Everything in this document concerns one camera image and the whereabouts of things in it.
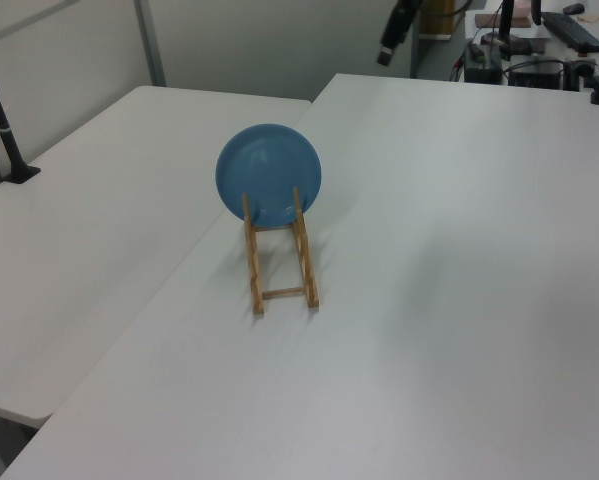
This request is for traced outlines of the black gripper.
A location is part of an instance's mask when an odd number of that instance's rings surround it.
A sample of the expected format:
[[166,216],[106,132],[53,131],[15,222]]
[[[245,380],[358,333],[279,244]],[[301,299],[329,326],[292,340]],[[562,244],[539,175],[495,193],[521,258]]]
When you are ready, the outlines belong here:
[[380,51],[377,63],[388,66],[397,46],[402,43],[407,33],[407,22],[412,21],[419,12],[422,0],[398,0],[380,40]]

